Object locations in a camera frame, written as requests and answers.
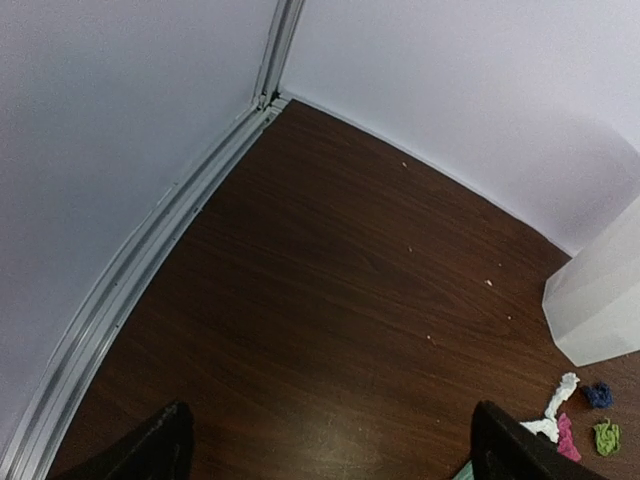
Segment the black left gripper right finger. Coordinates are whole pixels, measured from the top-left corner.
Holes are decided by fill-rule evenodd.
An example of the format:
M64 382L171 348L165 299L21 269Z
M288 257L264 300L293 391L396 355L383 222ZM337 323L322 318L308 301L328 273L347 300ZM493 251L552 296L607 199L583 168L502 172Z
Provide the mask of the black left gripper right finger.
M471 422L471 465L476 479L600 479L556 452L490 401L479 402Z

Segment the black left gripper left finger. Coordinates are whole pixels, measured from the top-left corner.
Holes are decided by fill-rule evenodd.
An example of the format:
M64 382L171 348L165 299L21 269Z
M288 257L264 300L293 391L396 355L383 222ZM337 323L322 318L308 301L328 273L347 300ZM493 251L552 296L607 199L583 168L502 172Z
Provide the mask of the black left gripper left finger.
M116 443L59 479L188 479L194 453L194 417L174 401Z

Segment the mint green hand brush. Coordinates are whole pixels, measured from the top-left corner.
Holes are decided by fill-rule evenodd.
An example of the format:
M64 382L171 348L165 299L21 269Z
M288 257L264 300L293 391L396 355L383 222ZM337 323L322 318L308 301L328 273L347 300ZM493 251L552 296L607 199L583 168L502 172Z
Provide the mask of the mint green hand brush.
M474 480L473 466L467 462L452 478L452 480Z

